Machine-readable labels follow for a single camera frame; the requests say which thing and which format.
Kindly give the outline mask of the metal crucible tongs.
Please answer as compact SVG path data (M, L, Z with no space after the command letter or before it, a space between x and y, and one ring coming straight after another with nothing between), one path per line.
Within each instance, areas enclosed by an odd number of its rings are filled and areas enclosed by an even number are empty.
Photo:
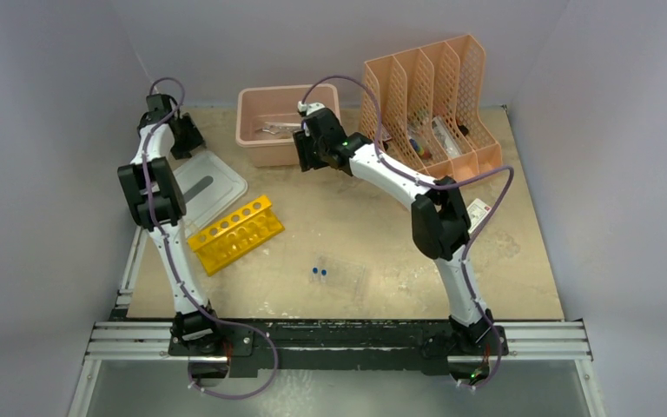
M256 122L253 124L254 132L264 134L278 139L292 138L294 133L301 130L300 122Z

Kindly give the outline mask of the white plastic bin lid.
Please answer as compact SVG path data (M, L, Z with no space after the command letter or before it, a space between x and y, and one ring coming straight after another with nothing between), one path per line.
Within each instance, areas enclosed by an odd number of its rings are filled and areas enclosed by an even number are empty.
M248 190L248 183L216 154L204 150L173 171L186 203L185 230L207 227Z

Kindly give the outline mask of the pink plastic bin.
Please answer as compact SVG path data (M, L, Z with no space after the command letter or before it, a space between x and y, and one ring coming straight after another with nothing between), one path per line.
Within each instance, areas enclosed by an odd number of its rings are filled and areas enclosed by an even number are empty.
M300 129L300 100L321 103L340 115L338 90L330 83L247 88L239 93L235 140L255 167L299 163L293 133Z

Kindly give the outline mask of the yellow test tube rack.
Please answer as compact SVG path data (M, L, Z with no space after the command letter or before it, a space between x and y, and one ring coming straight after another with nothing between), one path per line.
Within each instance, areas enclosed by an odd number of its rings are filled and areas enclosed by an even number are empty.
M285 230L261 195L188 238L207 276L214 275Z

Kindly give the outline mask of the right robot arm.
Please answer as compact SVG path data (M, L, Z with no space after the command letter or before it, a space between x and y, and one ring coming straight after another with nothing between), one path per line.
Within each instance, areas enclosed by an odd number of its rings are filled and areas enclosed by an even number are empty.
M294 144L301 169L338 169L408 209L413 242L435 262L445 287L455 347L466 354L483 347L492 318L467 255L471 220L454 180L419 175L361 133L347 134L337 115L321 103L299 103L298 113L301 128L294 133Z

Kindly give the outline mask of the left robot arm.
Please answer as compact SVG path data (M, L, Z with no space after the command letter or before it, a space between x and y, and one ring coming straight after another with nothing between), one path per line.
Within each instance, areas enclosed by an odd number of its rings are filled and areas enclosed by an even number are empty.
M212 355L223 347L224 332L189 265L186 203L168 161L175 141L170 124L174 117L172 110L163 116L157 110L145 113L136 154L117 169L117 176L132 219L149 234L165 268L175 309L172 341Z

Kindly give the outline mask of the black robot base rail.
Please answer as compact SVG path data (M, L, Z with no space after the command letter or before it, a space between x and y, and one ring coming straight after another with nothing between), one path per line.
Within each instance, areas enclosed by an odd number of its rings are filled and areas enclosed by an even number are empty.
M483 321L463 327L443 320L230 319L212 325L194 318L173 322L168 354L219 361L235 378L263 369L418 371L476 383L509 352L505 330Z

